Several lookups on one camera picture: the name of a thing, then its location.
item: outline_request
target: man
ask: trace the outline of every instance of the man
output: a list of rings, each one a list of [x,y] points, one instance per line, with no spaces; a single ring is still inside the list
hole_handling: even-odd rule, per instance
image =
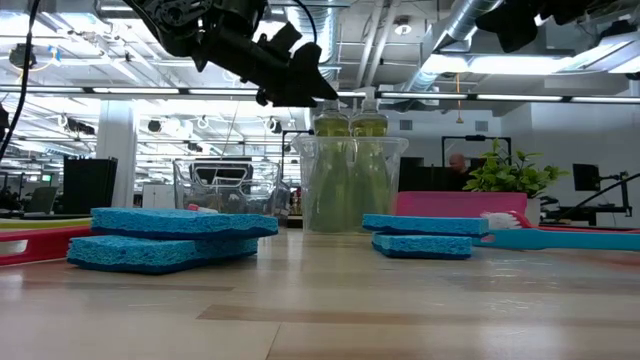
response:
[[[464,155],[460,153],[451,154],[451,156],[449,156],[447,190],[462,191],[462,188],[467,185],[467,181],[472,178],[472,176],[469,175],[470,172],[471,170],[467,168]]]

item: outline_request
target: dish soap bottle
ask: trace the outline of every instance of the dish soap bottle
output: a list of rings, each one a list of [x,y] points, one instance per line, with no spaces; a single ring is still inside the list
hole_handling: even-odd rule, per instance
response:
[[[365,88],[367,97],[362,101],[362,112],[351,119],[353,136],[386,136],[389,121],[378,112],[375,88]]]
[[[389,214],[391,211],[390,180],[384,155],[388,120],[378,112],[374,88],[366,88],[362,112],[351,120],[353,136],[357,139],[357,152],[353,165],[351,203],[356,226],[361,228],[364,214]]]
[[[347,149],[349,118],[340,113],[338,101],[325,101],[322,113],[314,119],[316,161],[308,179],[308,204],[304,205],[311,231],[341,233],[350,231],[351,204],[345,202],[349,192]]]
[[[316,136],[349,136],[349,118],[340,112],[340,102],[327,100],[313,120]]]

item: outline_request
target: sponge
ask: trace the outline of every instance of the sponge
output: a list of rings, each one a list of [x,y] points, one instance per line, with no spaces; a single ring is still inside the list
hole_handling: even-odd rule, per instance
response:
[[[388,257],[462,260],[471,257],[468,236],[374,234],[373,248]]]
[[[174,209],[96,208],[91,230],[157,240],[247,239],[278,233],[278,219]]]
[[[489,233],[489,221],[483,218],[365,215],[362,226],[367,230],[399,235],[462,235],[482,238]]]
[[[155,241],[104,235],[71,239],[67,261],[92,270],[166,274],[257,251],[258,239]]]

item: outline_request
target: clear plastic container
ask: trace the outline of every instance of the clear plastic container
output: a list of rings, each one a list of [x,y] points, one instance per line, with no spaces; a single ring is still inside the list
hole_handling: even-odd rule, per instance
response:
[[[288,214],[289,187],[273,162],[176,160],[173,177],[177,209],[194,204],[227,214]]]
[[[392,214],[400,155],[408,145],[408,140],[392,137],[294,140],[301,159],[305,232],[362,232],[363,214]],[[361,181],[365,178],[366,186]]]

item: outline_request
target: wooden table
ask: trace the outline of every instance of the wooden table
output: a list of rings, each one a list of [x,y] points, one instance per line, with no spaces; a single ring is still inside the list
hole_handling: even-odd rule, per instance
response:
[[[638,255],[474,251],[388,259],[283,231],[165,276],[0,268],[0,358],[640,359]]]

